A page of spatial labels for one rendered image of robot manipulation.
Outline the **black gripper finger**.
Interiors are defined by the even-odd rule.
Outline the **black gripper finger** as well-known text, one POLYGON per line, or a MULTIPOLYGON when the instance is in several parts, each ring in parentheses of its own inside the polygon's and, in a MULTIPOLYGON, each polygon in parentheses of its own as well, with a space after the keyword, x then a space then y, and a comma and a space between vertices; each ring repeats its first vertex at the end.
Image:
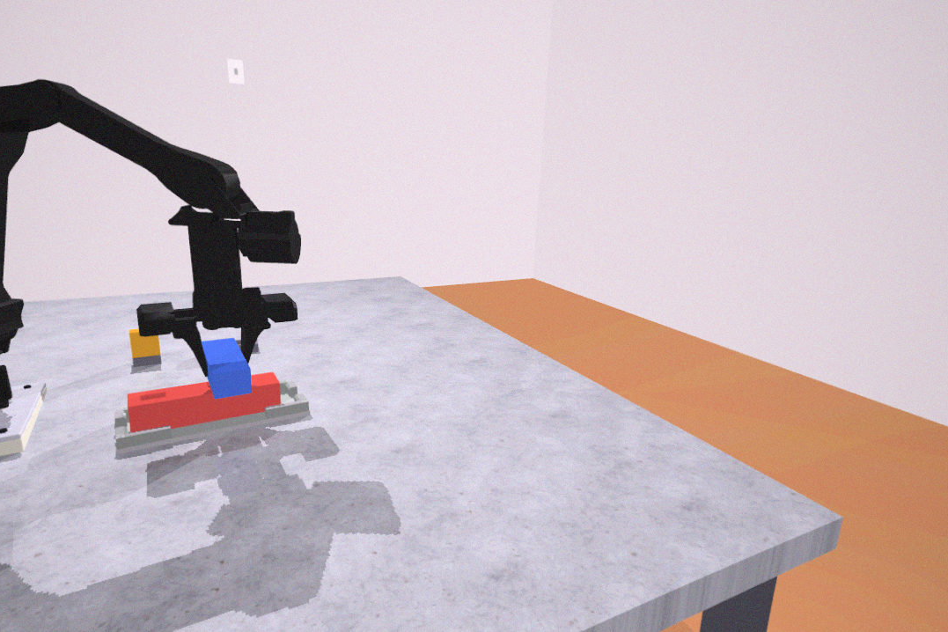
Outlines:
POLYGON ((247 364, 249 363, 251 351, 253 351, 258 334, 260 334, 262 330, 269 330, 270 328, 270 322, 249 325, 249 322, 246 320, 246 325, 241 328, 241 352, 246 358, 247 364))
POLYGON ((175 334, 173 331, 173 337, 176 339, 184 339, 185 342, 187 342, 195 354, 196 362, 199 363, 202 368, 203 375, 205 375, 205 378, 208 378, 208 365, 205 353, 203 353, 202 338, 198 327, 196 327, 196 332, 193 333, 175 334))

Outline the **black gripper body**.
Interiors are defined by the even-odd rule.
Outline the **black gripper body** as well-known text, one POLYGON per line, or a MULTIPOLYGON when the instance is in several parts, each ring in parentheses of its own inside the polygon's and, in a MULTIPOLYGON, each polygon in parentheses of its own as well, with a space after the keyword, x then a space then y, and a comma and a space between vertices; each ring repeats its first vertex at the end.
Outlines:
MULTIPOLYGON (((218 286, 230 285, 232 280, 239 280, 242 289, 240 260, 224 264, 191 262, 191 265, 194 289, 198 275, 200 283, 218 286)), ((171 302, 140 305, 136 312, 140 337, 169 334, 172 331, 175 334, 193 333, 196 332, 196 322, 202 321, 201 314, 193 313, 193 308, 174 310, 171 302)), ((274 322, 297 320, 296 302, 285 293, 261 295, 261 314, 246 317, 246 320, 249 325, 255 325, 268 322, 268 318, 274 322)))

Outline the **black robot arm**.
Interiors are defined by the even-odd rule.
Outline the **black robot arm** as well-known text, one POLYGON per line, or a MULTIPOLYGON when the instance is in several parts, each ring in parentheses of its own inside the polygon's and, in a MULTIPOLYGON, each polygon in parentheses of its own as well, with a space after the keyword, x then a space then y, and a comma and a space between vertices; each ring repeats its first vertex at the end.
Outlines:
MULTIPOLYGON (((24 326, 24 300, 11 298, 4 289, 8 177, 25 150, 28 132, 57 122, 153 173, 166 189, 188 203, 180 206, 168 223, 188 227, 191 262, 239 262, 240 252, 253 263, 297 264, 300 260, 301 235, 295 211, 259 211, 241 189, 239 173, 230 165, 169 144, 70 85, 35 79, 1 86, 0 354, 9 351, 11 339, 24 326)), ((193 313, 201 314, 206 330, 241 328, 246 317, 261 314, 261 291, 258 287, 242 290, 239 280, 220 286, 200 283, 198 275, 192 306, 193 313)))

